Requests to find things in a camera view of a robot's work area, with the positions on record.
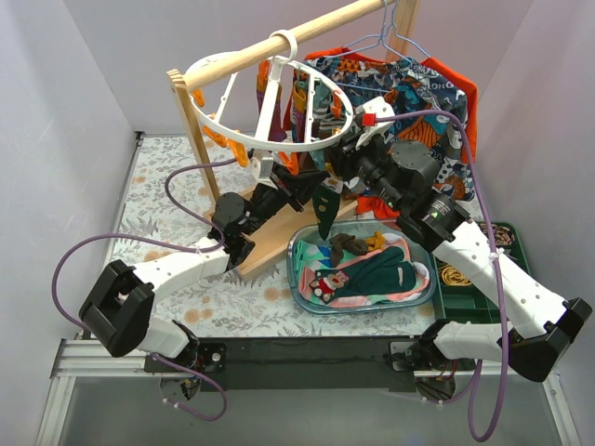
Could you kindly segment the teal clothespin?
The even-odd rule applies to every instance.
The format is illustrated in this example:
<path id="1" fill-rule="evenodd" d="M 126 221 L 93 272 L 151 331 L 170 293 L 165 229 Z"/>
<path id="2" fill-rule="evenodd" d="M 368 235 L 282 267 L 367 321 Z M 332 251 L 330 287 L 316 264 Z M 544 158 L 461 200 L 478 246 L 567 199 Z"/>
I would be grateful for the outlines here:
<path id="1" fill-rule="evenodd" d="M 310 157 L 315 167 L 320 171 L 333 172 L 332 165 L 326 161 L 323 149 L 317 149 L 310 152 Z"/>

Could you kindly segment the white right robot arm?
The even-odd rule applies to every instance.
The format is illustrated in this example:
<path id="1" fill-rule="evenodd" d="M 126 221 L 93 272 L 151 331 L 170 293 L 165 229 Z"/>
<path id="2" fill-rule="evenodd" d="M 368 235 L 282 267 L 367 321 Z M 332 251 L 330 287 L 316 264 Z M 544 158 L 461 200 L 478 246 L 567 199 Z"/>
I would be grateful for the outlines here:
<path id="1" fill-rule="evenodd" d="M 551 292 L 494 251 L 488 227 L 434 189 L 441 166 L 424 144 L 387 146 L 380 135 L 362 147 L 357 141 L 343 137 L 325 149 L 334 173 L 344 180 L 359 178 L 398 211 L 401 231 L 462 273 L 505 318 L 492 324 L 440 319 L 418 338 L 410 361 L 436 370 L 459 359 L 500 361 L 530 381 L 544 381 L 591 315 L 590 304 Z"/>

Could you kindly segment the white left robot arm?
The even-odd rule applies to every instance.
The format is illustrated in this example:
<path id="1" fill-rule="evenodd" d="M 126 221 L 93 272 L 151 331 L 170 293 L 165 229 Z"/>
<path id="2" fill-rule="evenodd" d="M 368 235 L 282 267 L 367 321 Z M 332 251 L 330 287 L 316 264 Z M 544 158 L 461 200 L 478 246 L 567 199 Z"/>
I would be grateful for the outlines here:
<path id="1" fill-rule="evenodd" d="M 121 260 L 108 264 L 79 310 L 81 322 L 115 358 L 138 349 L 165 357 L 177 371 L 189 371 L 199 360 L 199 339 L 182 323 L 153 316 L 155 304 L 241 265 L 255 247 L 249 235 L 287 205 L 301 211 L 328 176 L 325 171 L 292 175 L 275 165 L 271 186 L 257 185 L 249 198 L 220 195 L 213 229 L 189 251 L 135 266 Z"/>

